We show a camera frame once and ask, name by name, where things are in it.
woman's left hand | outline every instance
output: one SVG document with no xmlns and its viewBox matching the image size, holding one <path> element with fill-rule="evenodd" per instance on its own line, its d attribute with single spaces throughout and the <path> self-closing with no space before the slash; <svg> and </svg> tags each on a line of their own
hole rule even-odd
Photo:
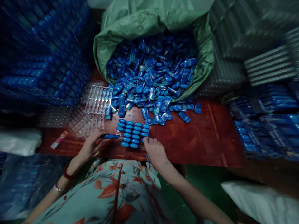
<svg viewBox="0 0 299 224">
<path fill-rule="evenodd" d="M 87 162 L 89 159 L 91 159 L 97 151 L 99 151 L 101 145 L 108 141 L 109 139 L 102 139 L 99 141 L 98 144 L 96 144 L 96 141 L 101 137 L 101 135 L 108 134 L 107 131 L 99 129 L 96 130 L 91 136 L 89 136 L 82 149 L 80 150 L 79 154 L 76 156 L 80 160 L 82 160 L 84 163 Z"/>
</svg>

wooden table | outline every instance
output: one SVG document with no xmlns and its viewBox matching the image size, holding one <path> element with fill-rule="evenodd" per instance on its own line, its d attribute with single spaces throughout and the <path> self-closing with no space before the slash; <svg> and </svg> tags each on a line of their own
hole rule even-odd
<svg viewBox="0 0 299 224">
<path fill-rule="evenodd" d="M 102 79 L 95 69 L 94 80 Z M 243 167 L 247 159 L 243 145 L 226 106 L 218 100 L 199 99 L 202 104 L 202 114 L 188 110 L 186 114 L 191 122 L 186 124 L 177 112 L 172 112 L 173 120 L 164 126 L 151 126 L 150 137 L 157 138 L 163 146 L 168 159 L 172 163 L 198 164 L 209 166 Z M 126 112 L 125 120 L 144 124 L 141 109 L 133 107 Z M 117 113 L 112 120 L 105 121 L 105 129 L 116 133 L 119 117 Z M 37 153 L 76 156 L 83 146 L 84 140 L 69 134 L 56 149 L 51 144 L 66 128 L 43 129 L 43 144 Z M 145 152 L 141 149 L 125 148 L 120 141 L 108 141 L 103 144 L 98 157 L 130 159 L 146 161 Z"/>
</svg>

woman's right hand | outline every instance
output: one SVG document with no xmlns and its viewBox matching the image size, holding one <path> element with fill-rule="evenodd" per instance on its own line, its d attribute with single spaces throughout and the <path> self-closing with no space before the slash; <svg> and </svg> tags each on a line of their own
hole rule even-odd
<svg viewBox="0 0 299 224">
<path fill-rule="evenodd" d="M 168 165 L 171 165 L 171 162 L 167 159 L 163 145 L 161 142 L 158 142 L 156 138 L 152 139 L 149 137 L 144 137 L 143 143 L 149 161 L 153 164 L 154 168 L 158 172 Z"/>
</svg>

green tarp bag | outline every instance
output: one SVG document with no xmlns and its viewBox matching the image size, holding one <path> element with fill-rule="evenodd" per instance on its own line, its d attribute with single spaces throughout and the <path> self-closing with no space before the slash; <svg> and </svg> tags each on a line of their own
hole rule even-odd
<svg viewBox="0 0 299 224">
<path fill-rule="evenodd" d="M 194 10 L 191 0 L 114 0 L 103 13 L 101 32 L 94 38 L 97 68 L 107 82 L 116 83 L 107 75 L 106 63 L 118 43 L 163 33 L 166 29 L 174 32 L 186 28 L 193 30 L 199 53 L 194 80 L 177 99 L 183 100 L 201 85 L 214 66 L 209 14 Z"/>
</svg>

clear plastic blister tray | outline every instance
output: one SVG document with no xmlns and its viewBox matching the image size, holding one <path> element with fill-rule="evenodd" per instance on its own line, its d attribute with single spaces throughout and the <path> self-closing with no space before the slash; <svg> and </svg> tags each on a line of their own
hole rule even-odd
<svg viewBox="0 0 299 224">
<path fill-rule="evenodd" d="M 108 114 L 113 88 L 95 86 L 90 89 L 85 112 L 90 114 Z"/>
</svg>

